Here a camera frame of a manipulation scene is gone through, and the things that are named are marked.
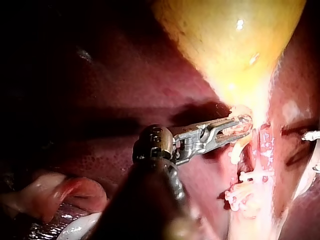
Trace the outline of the left arm instrument jaw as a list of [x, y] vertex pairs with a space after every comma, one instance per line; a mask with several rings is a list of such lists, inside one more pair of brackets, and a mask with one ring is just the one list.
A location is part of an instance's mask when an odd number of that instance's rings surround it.
[[220, 127], [218, 135], [241, 136], [252, 130], [253, 120], [250, 115], [242, 114], [206, 121], [202, 125], [201, 137], [208, 135], [211, 130], [218, 127]]
[[215, 149], [221, 148], [227, 144], [248, 136], [250, 133], [251, 131], [224, 135], [221, 130], [211, 130], [208, 134], [205, 134], [202, 152], [208, 153]]

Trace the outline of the left arm instrument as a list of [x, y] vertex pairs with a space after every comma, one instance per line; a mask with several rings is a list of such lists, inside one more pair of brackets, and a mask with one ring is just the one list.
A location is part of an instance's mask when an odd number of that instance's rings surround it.
[[188, 163], [194, 156], [210, 149], [215, 130], [211, 124], [191, 124], [167, 128], [154, 124], [146, 127], [133, 145], [132, 161], [163, 158], [176, 166]]

